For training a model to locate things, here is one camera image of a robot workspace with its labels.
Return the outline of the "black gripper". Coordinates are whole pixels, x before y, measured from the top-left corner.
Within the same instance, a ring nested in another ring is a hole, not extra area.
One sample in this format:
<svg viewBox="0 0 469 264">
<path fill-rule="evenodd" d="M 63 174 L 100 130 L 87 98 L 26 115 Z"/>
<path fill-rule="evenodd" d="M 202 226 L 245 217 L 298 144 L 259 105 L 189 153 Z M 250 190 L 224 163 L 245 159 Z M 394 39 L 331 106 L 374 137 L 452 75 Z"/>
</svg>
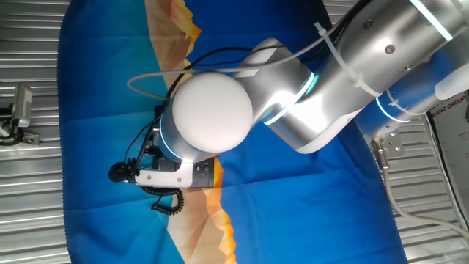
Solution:
<svg viewBox="0 0 469 264">
<path fill-rule="evenodd" d="M 150 127 L 150 135 L 146 140 L 144 154 L 152 157 L 152 163 L 144 164 L 142 168 L 161 170 L 160 160 L 163 157 L 163 153 L 158 146 L 159 128 L 156 125 L 151 125 Z"/>
</svg>

